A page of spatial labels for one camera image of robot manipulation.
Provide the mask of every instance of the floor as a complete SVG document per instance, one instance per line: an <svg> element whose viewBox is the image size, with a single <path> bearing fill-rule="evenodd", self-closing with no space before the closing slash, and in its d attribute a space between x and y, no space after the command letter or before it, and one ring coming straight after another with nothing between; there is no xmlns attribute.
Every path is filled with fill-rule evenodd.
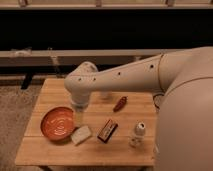
<svg viewBox="0 0 213 171"><path fill-rule="evenodd" d="M44 79L34 79L21 90L23 77L0 79L0 171L40 171L34 166L16 166L15 156ZM51 167L55 171L136 171L139 167Z"/></svg>

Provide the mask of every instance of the table leg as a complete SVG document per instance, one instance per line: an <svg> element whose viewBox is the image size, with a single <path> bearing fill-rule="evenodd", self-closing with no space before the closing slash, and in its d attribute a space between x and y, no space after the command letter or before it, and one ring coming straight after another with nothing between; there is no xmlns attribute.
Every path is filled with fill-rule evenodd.
<svg viewBox="0 0 213 171"><path fill-rule="evenodd" d="M38 166L43 171L52 171L48 166Z"/></svg>

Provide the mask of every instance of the white sponge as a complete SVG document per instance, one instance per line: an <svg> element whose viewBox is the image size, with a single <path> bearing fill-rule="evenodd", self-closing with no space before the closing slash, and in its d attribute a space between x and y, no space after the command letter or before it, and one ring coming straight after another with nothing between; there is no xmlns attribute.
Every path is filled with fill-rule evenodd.
<svg viewBox="0 0 213 171"><path fill-rule="evenodd" d="M78 128L72 135L71 139L75 145L80 144L81 142L85 141L87 138L92 136L92 132L88 126L82 126Z"/></svg>

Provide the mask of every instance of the small bottle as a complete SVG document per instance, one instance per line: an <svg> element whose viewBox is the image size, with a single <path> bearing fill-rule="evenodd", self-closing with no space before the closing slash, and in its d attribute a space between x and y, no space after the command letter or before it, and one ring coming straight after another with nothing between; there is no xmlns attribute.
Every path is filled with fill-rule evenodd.
<svg viewBox="0 0 213 171"><path fill-rule="evenodd" d="M139 122L135 125L131 138L130 138L130 146L139 147L142 143L143 136L146 133L146 127L143 122Z"/></svg>

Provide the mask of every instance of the wooden surface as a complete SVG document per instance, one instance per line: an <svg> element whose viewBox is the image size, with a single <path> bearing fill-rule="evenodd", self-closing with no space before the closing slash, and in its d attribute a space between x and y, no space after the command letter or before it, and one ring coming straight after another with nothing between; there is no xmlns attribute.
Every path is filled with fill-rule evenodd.
<svg viewBox="0 0 213 171"><path fill-rule="evenodd" d="M120 112L113 113L114 105L122 96L128 96L127 105ZM70 107L64 79L47 79L17 153L16 165L153 165L156 113L150 94L111 92L110 97L103 100L99 92L92 93L83 122L89 125L93 135L79 146L74 146L72 142L54 144L43 137L41 119L58 106ZM97 139L97 134L108 119L116 121L119 126L109 142L104 144ZM128 144L131 131L140 121L146 124L146 135L140 148L132 148Z"/></svg>

